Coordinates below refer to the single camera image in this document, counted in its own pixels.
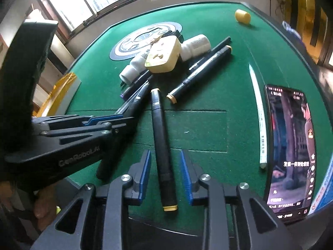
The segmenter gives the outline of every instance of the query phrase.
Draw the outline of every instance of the smartphone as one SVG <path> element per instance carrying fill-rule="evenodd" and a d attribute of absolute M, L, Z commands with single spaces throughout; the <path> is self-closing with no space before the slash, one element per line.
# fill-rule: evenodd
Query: smartphone
<path fill-rule="evenodd" d="M 316 146 L 311 112 L 303 92 L 266 85 L 270 150 L 267 204 L 283 222 L 309 212 L 316 180 Z"/>

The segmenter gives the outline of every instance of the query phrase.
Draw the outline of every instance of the black marker pen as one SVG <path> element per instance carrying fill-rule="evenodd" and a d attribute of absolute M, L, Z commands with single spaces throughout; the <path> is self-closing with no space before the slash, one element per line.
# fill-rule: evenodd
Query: black marker pen
<path fill-rule="evenodd" d="M 150 83 L 147 82 L 139 89 L 139 92 L 134 97 L 129 107 L 122 113 L 124 117 L 139 118 L 147 102 L 146 99 L 149 94 L 149 86 Z M 101 160 L 97 168 L 96 177 L 98 179 L 103 181 L 110 179 L 112 171 L 117 165 L 122 153 L 124 152 L 124 147 L 130 139 L 129 136 L 132 136 L 135 130 L 136 128 L 133 128 L 133 131 L 130 131 L 128 134 L 123 135 L 122 137 L 115 137 L 112 144 L 113 149 L 104 159 Z"/>
<path fill-rule="evenodd" d="M 205 63 L 209 58 L 211 58 L 216 52 L 221 50 L 224 46 L 229 45 L 231 42 L 231 37 L 227 36 L 224 40 L 222 40 L 219 44 L 217 44 L 214 48 L 212 48 L 209 52 L 205 54 L 203 58 L 201 58 L 198 62 L 194 63 L 189 71 L 195 71 L 199 66 Z"/>
<path fill-rule="evenodd" d="M 134 101 L 136 95 L 139 93 L 141 87 L 136 91 L 134 92 L 134 94 L 127 100 L 123 103 L 123 105 L 121 105 L 121 107 L 119 107 L 119 109 L 114 113 L 115 115 L 117 114 L 123 114 L 127 108 L 132 104 L 132 102 Z"/>
<path fill-rule="evenodd" d="M 150 94 L 152 96 L 154 144 L 161 202 L 164 211 L 175 211 L 178 208 L 176 186 L 164 119 L 164 110 L 160 100 L 159 89 L 153 89 Z"/>
<path fill-rule="evenodd" d="M 146 70 L 143 74 L 141 74 L 129 87 L 125 89 L 125 91 L 120 94 L 120 97 L 127 101 L 135 91 L 137 91 L 144 83 L 151 77 L 152 73 L 149 70 Z"/>
<path fill-rule="evenodd" d="M 205 63 L 199 66 L 193 71 L 187 78 L 185 78 L 179 86 L 172 90 L 167 98 L 171 100 L 173 104 L 177 102 L 177 99 L 195 82 L 199 81 L 205 74 L 211 71 L 223 58 L 230 55 L 232 51 L 231 46 L 226 45 L 221 50 L 217 51 L 211 58 Z"/>

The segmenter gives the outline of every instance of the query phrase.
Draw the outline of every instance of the white plastic bottle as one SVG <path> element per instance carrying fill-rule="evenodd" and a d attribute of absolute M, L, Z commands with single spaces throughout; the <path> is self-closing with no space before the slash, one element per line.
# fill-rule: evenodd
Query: white plastic bottle
<path fill-rule="evenodd" d="M 123 71 L 119 74 L 120 79 L 130 85 L 142 71 L 146 70 L 144 63 L 147 59 L 149 51 L 151 49 L 151 45 L 148 45 L 144 48 L 143 51 L 139 52 L 127 65 Z"/>
<path fill-rule="evenodd" d="M 181 44 L 180 57 L 183 61 L 199 56 L 211 48 L 209 39 L 205 35 L 197 35 L 185 40 Z"/>

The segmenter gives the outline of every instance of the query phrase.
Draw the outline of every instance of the green felt table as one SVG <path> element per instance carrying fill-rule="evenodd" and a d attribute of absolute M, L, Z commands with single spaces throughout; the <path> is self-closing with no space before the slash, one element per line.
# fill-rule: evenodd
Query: green felt table
<path fill-rule="evenodd" d="M 251 25 L 235 20 L 237 9 L 251 13 Z M 121 22 L 110 27 L 77 60 L 72 71 L 81 80 L 68 114 L 109 115 L 122 105 L 119 97 L 119 73 L 130 60 L 112 61 L 109 53 L 127 34 L 157 22 L 174 21 L 183 27 L 184 39 L 198 34 L 208 37 L 212 46 L 231 36 L 232 58 L 221 64 L 216 73 L 196 86 L 191 95 L 172 105 L 164 97 L 165 116 L 176 180 L 179 209 L 176 214 L 163 211 L 154 156 L 150 105 L 138 125 L 134 141 L 128 146 L 113 178 L 139 161 L 144 149 L 152 151 L 152 168 L 147 196 L 140 207 L 130 207 L 133 217 L 176 231 L 202 230 L 203 208 L 186 201 L 179 167 L 180 149 L 188 149 L 192 160 L 220 182 L 236 185 L 247 182 L 263 196 L 267 172 L 259 168 L 259 123 L 249 65 L 255 71 L 264 108 L 264 86 L 275 84 L 302 90 L 311 107 L 316 133 L 317 183 L 323 181 L 333 136 L 322 97 L 307 68 L 295 50 L 264 19 L 242 4 L 199 3 L 172 6 Z M 166 96 L 181 80 L 181 75 L 161 74 L 153 86 Z M 95 176 L 95 163 L 70 176 L 78 184 L 102 182 Z"/>

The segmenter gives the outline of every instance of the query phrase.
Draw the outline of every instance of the white barcode sticker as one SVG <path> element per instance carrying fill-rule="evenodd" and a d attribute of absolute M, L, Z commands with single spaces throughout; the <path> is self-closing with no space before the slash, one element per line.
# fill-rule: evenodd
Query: white barcode sticker
<path fill-rule="evenodd" d="M 265 168 L 267 165 L 267 132 L 266 132 L 264 105 L 262 103 L 257 77 L 255 76 L 254 70 L 251 65 L 249 65 L 249 71 L 252 80 L 255 101 L 257 103 L 258 119 L 259 119 L 259 135 L 260 135 L 259 164 L 261 168 Z"/>

